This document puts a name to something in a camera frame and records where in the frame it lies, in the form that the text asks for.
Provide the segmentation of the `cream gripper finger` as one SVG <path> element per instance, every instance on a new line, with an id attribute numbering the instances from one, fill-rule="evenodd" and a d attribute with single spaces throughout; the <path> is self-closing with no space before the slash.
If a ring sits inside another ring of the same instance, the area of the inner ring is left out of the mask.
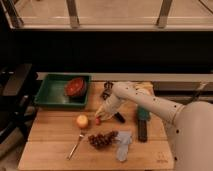
<path id="1" fill-rule="evenodd" d="M 100 107 L 95 113 L 95 117 L 98 118 L 100 121 L 109 120 L 112 118 L 112 116 L 113 114 L 106 111 L 103 107 Z"/>

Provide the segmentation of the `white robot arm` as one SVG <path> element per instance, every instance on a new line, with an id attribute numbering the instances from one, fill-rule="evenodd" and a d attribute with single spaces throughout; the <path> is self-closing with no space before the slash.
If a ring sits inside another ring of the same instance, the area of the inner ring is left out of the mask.
<path id="1" fill-rule="evenodd" d="M 183 105 L 145 93 L 136 83 L 116 82 L 95 116 L 101 120 L 111 118 L 124 100 L 176 127 L 175 171 L 213 171 L 213 104 L 194 101 Z"/>

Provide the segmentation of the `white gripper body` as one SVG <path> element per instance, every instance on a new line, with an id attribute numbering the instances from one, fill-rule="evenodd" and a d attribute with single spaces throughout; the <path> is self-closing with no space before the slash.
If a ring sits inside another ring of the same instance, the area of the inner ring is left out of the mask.
<path id="1" fill-rule="evenodd" d="M 115 115 L 117 113 L 118 108 L 121 106 L 122 104 L 122 100 L 120 98 L 118 98 L 117 96 L 115 96 L 114 94 L 112 94 L 110 97 L 108 97 L 102 107 L 112 113 L 113 115 Z"/>

